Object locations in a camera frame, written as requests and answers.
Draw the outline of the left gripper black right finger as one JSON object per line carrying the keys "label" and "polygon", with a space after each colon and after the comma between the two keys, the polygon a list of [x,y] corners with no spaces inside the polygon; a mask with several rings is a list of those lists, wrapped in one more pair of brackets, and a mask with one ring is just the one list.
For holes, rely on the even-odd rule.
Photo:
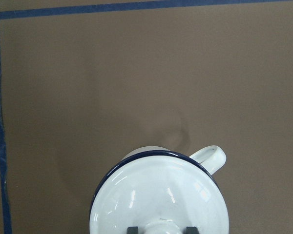
{"label": "left gripper black right finger", "polygon": [[186,227],[186,234],[199,234],[197,227]]}

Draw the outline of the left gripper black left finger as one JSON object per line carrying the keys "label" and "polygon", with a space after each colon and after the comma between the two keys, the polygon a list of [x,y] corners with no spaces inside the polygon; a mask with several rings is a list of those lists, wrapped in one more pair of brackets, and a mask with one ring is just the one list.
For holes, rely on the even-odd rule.
{"label": "left gripper black left finger", "polygon": [[138,234],[139,228],[137,226],[128,227],[126,234]]}

